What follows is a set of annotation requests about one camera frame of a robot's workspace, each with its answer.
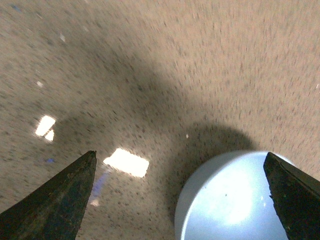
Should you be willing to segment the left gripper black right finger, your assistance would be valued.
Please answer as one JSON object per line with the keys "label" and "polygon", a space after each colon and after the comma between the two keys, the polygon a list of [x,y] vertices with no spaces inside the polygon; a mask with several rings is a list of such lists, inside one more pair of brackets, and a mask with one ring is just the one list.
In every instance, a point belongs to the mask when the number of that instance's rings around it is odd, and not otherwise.
{"label": "left gripper black right finger", "polygon": [[263,163],[273,207],[290,240],[320,238],[320,182],[268,152]]}

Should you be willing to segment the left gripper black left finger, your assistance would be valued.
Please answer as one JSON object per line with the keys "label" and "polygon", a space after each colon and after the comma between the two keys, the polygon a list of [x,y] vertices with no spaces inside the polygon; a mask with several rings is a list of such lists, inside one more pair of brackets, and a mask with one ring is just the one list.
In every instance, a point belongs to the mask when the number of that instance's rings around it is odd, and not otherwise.
{"label": "left gripper black left finger", "polygon": [[92,192],[96,151],[88,151],[0,214],[2,240],[74,240]]}

